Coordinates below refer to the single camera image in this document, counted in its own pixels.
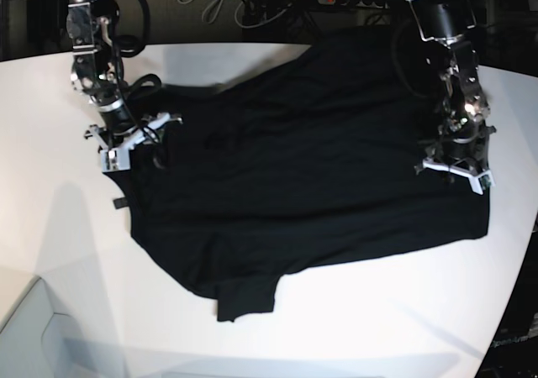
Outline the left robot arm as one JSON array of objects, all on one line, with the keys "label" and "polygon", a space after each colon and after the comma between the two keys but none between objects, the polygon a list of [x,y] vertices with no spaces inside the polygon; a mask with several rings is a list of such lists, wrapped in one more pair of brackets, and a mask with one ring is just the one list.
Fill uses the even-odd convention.
[{"label": "left robot arm", "polygon": [[487,124],[491,110],[479,81],[477,53],[467,37],[477,26],[472,5],[469,0],[405,1],[421,40],[443,49],[431,63],[440,78],[440,123],[417,169],[463,177],[483,194],[494,185],[488,144],[496,129]]}]

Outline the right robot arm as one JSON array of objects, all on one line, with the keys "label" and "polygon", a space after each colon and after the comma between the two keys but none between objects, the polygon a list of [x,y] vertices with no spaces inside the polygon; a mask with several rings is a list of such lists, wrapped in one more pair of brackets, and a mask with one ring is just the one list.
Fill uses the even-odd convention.
[{"label": "right robot arm", "polygon": [[156,113],[132,108],[140,100],[156,95],[162,88],[161,79],[148,74],[132,84],[125,80],[124,60],[141,53],[150,37],[150,6],[147,0],[137,1],[142,13],[139,37],[118,33],[120,10],[115,0],[68,0],[71,84],[88,96],[104,122],[103,126],[89,126],[86,139],[97,140],[101,150],[112,150],[133,138],[135,145],[152,145],[161,154],[164,131],[156,123]]}]

